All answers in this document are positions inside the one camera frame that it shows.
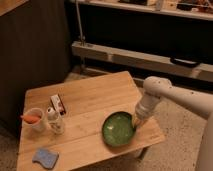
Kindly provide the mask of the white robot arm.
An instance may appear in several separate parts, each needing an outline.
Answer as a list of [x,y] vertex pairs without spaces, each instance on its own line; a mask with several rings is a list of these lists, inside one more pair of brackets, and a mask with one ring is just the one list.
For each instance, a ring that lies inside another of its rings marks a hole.
[[134,127],[146,122],[152,111],[167,98],[207,120],[195,171],[213,171],[213,95],[173,86],[167,78],[150,76],[143,82],[144,94],[135,107]]

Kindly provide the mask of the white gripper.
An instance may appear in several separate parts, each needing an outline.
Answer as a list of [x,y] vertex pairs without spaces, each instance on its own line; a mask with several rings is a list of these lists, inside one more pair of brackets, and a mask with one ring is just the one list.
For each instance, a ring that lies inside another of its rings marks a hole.
[[143,125],[150,117],[152,117],[152,111],[148,110],[143,106],[138,106],[135,108],[135,113],[132,117],[132,126],[138,128]]

